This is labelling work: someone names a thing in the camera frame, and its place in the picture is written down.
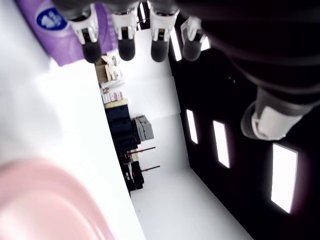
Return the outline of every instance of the black rubber fingertip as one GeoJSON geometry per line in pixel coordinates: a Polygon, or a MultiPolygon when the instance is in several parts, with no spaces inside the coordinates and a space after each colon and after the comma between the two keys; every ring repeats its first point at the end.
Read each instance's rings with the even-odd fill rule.
{"type": "Polygon", "coordinates": [[[186,39],[182,49],[183,58],[191,62],[197,60],[201,54],[201,46],[202,43],[198,41],[189,41],[189,39],[186,39]]]}
{"type": "Polygon", "coordinates": [[[252,129],[252,115],[255,113],[256,102],[251,103],[247,109],[244,111],[244,114],[241,119],[241,131],[244,136],[250,139],[258,140],[257,136],[252,129]]]}
{"type": "Polygon", "coordinates": [[[136,54],[135,39],[122,39],[118,41],[119,55],[124,61],[130,61],[136,54]]]}
{"type": "Polygon", "coordinates": [[[82,51],[84,59],[87,62],[91,64],[98,62],[101,58],[101,46],[99,39],[97,42],[86,42],[82,45],[82,51]]]}
{"type": "Polygon", "coordinates": [[[169,42],[158,40],[152,41],[151,44],[151,57],[157,63],[163,62],[168,56],[169,42]]]}

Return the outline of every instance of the white box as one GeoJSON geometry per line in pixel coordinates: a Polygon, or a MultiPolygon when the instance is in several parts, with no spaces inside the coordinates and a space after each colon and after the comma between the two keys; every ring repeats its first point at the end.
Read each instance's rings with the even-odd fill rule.
{"type": "Polygon", "coordinates": [[[102,95],[102,101],[103,101],[104,104],[107,104],[107,100],[106,100],[106,97],[105,97],[104,94],[102,95]]]}
{"type": "Polygon", "coordinates": [[[109,102],[109,99],[108,99],[108,95],[107,95],[107,93],[105,93],[105,94],[104,94],[104,97],[105,97],[105,101],[106,101],[106,103],[110,103],[110,102],[109,102]]]}
{"type": "Polygon", "coordinates": [[[111,103],[112,101],[111,101],[110,93],[107,93],[106,96],[107,96],[107,98],[108,98],[108,102],[111,103]]]}
{"type": "Polygon", "coordinates": [[[115,92],[110,93],[111,102],[117,101],[117,94],[115,92]]]}
{"type": "Polygon", "coordinates": [[[116,98],[118,99],[118,101],[123,100],[123,96],[122,96],[122,92],[121,91],[117,91],[116,92],[116,98]]]}

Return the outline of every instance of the rectangular light panel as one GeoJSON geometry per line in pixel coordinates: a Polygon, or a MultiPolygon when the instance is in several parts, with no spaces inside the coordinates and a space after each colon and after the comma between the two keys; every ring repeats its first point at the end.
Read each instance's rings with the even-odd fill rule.
{"type": "Polygon", "coordinates": [[[208,39],[208,37],[205,37],[205,39],[203,40],[202,45],[201,45],[201,51],[207,50],[209,48],[210,48],[209,39],[208,39]]]}
{"type": "Polygon", "coordinates": [[[273,144],[271,200],[290,213],[297,173],[297,153],[273,144]]]}
{"type": "Polygon", "coordinates": [[[187,110],[186,117],[187,117],[188,124],[189,124],[189,131],[190,131],[191,140],[194,143],[198,144],[198,137],[197,137],[194,113],[190,110],[187,110]]]}
{"type": "Polygon", "coordinates": [[[145,23],[146,22],[146,15],[145,15],[145,10],[144,10],[144,6],[142,4],[142,2],[140,3],[140,11],[141,11],[141,16],[142,16],[142,19],[143,19],[143,22],[145,23]]]}
{"type": "Polygon", "coordinates": [[[170,37],[175,55],[175,60],[178,62],[182,59],[182,57],[175,27],[172,28],[172,31],[170,32],[170,37]]]}
{"type": "Polygon", "coordinates": [[[230,168],[225,125],[223,123],[213,121],[213,128],[215,135],[216,150],[218,153],[218,161],[225,165],[227,168],[230,168]]]}

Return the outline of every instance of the purple package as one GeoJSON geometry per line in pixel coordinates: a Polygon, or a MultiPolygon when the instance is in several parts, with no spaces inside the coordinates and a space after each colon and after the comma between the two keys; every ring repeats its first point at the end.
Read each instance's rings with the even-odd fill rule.
{"type": "MultiPolygon", "coordinates": [[[[84,59],[78,37],[50,0],[18,0],[17,4],[45,50],[59,66],[84,59]]],[[[111,14],[105,6],[97,3],[95,9],[104,54],[118,47],[118,39],[111,14]]]]}

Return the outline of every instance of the pink object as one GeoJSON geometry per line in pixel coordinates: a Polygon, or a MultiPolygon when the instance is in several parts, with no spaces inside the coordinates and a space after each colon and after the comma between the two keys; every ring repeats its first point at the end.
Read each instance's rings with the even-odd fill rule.
{"type": "Polygon", "coordinates": [[[0,239],[114,240],[86,189],[40,160],[0,167],[0,239]]]}

